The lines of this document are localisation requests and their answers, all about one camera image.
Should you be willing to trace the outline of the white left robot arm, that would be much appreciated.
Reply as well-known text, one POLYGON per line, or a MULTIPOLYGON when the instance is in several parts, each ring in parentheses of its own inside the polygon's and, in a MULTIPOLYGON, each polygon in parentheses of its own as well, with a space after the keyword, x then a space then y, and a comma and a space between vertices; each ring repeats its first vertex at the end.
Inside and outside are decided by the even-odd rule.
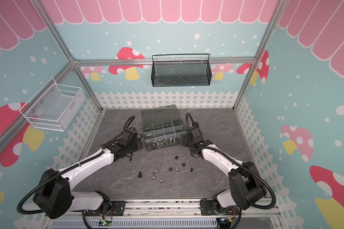
POLYGON ((132 158, 142 150, 143 135, 135 128, 123 130, 119 138, 102 144, 94 154, 72 166, 55 171, 49 169, 40 180, 41 188, 33 195, 33 202, 49 218, 56 219, 67 212, 90 211, 101 216, 113 210, 110 198, 101 191, 75 192, 73 189, 85 178, 124 157, 132 158))

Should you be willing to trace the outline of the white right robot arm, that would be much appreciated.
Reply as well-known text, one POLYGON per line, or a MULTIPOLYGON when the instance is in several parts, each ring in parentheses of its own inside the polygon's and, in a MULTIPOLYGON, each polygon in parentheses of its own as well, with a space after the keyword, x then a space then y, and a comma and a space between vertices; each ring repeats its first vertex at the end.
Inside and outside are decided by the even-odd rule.
POLYGON ((252 162, 242 162, 224 153, 212 141, 204 139, 199 128, 191 127, 190 131, 182 134, 180 145, 188 147, 193 157, 209 161, 228 177, 229 189, 213 197, 217 210, 228 207, 246 210, 267 195, 267 189, 252 162))

